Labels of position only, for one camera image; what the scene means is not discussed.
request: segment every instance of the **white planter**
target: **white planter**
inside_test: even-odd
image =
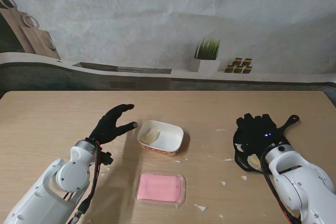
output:
[[[218,71],[220,62],[220,60],[193,59],[190,65],[190,71],[203,74],[213,74]]]

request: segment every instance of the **pink object in tray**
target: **pink object in tray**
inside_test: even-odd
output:
[[[141,174],[137,199],[181,202],[182,180],[178,176]]]

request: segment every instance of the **cable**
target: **cable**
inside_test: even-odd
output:
[[[91,200],[92,200],[92,198],[95,194],[97,181],[98,181],[98,177],[99,177],[99,172],[100,172],[100,144],[99,144],[98,141],[92,141],[92,144],[94,144],[95,147],[96,147],[96,163],[94,165],[95,175],[93,177],[91,192],[90,192],[89,196],[85,200],[83,200],[83,202],[79,205],[79,207],[77,208],[77,212],[75,213],[74,218],[72,218],[69,223],[73,223],[72,220],[74,220],[74,223],[77,223],[80,216],[86,213],[86,211],[89,209]]]
[[[63,199],[65,199],[68,195],[69,195],[69,193],[65,194],[65,196],[63,197]]]
[[[301,224],[301,221],[294,217],[288,210],[287,208],[284,206],[284,204],[282,203],[282,201],[280,200],[280,197],[268,175],[268,166],[267,166],[267,163],[266,163],[266,155],[267,153],[269,152],[269,149],[270,147],[266,148],[264,150],[264,152],[262,153],[261,155],[261,158],[260,158],[260,164],[261,164],[261,170],[263,172],[263,175],[265,177],[265,180],[269,186],[269,188],[271,189],[274,197],[276,198],[276,200],[278,201],[278,204],[282,210],[282,212],[285,214],[286,218],[288,219],[288,221],[291,223],[291,224]]]
[[[74,195],[74,193],[71,193],[71,194],[70,194],[70,196],[69,196],[69,198],[68,198],[68,201],[71,200],[71,198],[72,198],[73,195]]]

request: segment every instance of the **concrete wall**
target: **concrete wall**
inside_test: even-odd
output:
[[[203,37],[222,40],[221,68],[336,72],[336,0],[15,0],[50,31],[62,59],[187,69]]]

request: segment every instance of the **paper bowl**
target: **paper bowl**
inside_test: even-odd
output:
[[[140,141],[141,137],[152,128],[158,129],[160,131],[159,137],[151,144],[142,143]],[[179,152],[182,140],[183,130],[181,127],[157,121],[145,122],[138,133],[138,141],[142,148],[167,156],[175,156]]]

